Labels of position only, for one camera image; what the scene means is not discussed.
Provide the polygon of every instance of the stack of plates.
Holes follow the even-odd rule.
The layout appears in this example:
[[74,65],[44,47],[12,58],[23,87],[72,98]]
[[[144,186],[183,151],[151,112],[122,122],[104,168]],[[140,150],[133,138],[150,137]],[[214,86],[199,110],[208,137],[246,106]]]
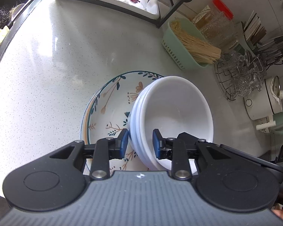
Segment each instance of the stack of plates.
[[[201,92],[188,80],[149,71],[131,71],[106,83],[89,102],[81,126],[86,144],[105,137],[117,137],[123,128],[130,139],[122,160],[110,160],[114,170],[171,170],[170,160],[158,160],[152,144],[152,131],[158,128],[164,138],[187,132],[213,140],[213,121]],[[190,160],[192,172],[196,171]]]

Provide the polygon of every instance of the metal screw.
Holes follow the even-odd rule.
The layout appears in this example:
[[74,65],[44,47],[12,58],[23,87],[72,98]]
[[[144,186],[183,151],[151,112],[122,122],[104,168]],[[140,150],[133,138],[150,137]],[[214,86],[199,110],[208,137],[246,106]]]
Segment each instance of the metal screw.
[[190,173],[186,170],[178,170],[175,173],[175,176],[178,177],[178,178],[187,178],[187,177],[190,176]]
[[91,175],[95,178],[103,178],[107,175],[107,173],[103,170],[97,170],[94,171]]

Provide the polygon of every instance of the white electric pot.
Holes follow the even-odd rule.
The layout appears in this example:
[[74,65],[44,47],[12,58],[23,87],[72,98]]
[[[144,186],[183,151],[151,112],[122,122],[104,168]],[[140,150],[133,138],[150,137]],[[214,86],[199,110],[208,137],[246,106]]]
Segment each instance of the white electric pot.
[[274,81],[278,81],[278,77],[270,77],[264,80],[262,90],[254,90],[250,95],[244,98],[246,110],[250,119],[257,120],[264,117],[270,117],[283,111],[281,99],[283,91],[280,91],[280,84],[274,85]]

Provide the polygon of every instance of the red lid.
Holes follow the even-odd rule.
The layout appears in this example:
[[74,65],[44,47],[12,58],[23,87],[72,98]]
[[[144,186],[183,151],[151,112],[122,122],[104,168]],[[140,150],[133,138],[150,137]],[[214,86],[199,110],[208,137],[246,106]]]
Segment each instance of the red lid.
[[213,3],[221,12],[224,12],[225,16],[229,20],[233,19],[233,17],[234,17],[233,13],[230,11],[230,9],[221,0],[213,0]]

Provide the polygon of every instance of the stack of bowls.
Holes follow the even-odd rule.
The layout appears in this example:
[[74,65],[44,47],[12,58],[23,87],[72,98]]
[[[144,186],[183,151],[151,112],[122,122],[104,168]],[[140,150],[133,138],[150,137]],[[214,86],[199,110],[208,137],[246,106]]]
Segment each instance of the stack of bowls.
[[[172,161],[158,160],[152,143],[153,129],[164,138],[182,132],[213,141],[213,119],[202,93],[188,80],[168,76],[148,85],[138,96],[129,116],[130,144],[150,170],[171,170]],[[190,159],[192,172],[196,172]]]

